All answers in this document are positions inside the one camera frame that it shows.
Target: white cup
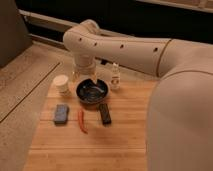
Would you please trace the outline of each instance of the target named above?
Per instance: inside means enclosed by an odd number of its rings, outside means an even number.
[[[59,93],[65,93],[68,88],[69,78],[66,75],[58,75],[53,79],[53,84],[57,87]]]

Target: red chili pepper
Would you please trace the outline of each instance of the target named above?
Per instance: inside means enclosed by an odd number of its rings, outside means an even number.
[[[81,131],[83,133],[87,134],[88,132],[84,127],[84,111],[83,111],[83,109],[79,109],[79,111],[78,111],[78,124],[79,124]]]

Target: bowl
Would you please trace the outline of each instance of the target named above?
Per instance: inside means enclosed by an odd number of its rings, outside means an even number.
[[[96,104],[104,100],[108,93],[107,84],[98,79],[95,84],[91,79],[79,83],[76,94],[80,101],[85,104]]]

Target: black remote control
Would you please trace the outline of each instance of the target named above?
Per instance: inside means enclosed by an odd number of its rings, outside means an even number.
[[[66,104],[58,104],[55,110],[54,123],[66,124],[68,120],[69,107]]]
[[[101,113],[101,119],[102,119],[103,125],[110,124],[111,123],[111,117],[110,117],[110,114],[109,114],[109,109],[108,109],[107,104],[106,103],[100,104],[99,110],[100,110],[100,113]]]

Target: white bottle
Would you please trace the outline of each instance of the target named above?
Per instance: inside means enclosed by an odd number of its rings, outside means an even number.
[[[111,73],[111,82],[110,82],[110,88],[111,90],[117,90],[120,86],[120,71],[119,71],[119,65],[116,63],[113,63],[112,65],[112,73]]]

